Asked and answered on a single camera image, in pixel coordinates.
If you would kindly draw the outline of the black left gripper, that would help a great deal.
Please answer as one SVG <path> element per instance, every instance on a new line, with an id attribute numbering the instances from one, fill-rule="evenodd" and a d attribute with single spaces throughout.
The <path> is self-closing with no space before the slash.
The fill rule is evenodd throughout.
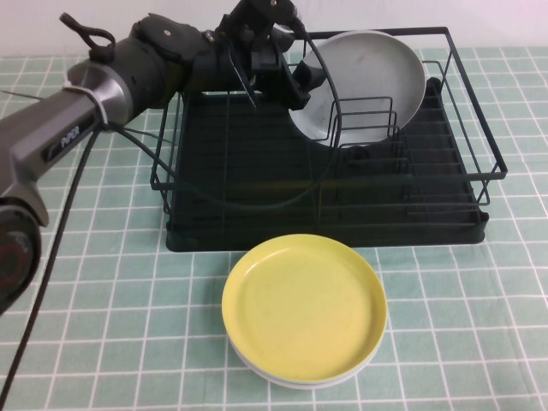
<path id="1" fill-rule="evenodd" d="M 198 49 L 192 61 L 191 89 L 200 92 L 244 91 L 277 97 L 289 109 L 302 109 L 307 91 L 326 80 L 323 68 L 300 61 L 291 70 L 283 53 L 294 43 L 294 35 L 274 27 L 257 35 L 245 25 L 235 37 L 220 31 L 191 29 L 191 45 Z"/>

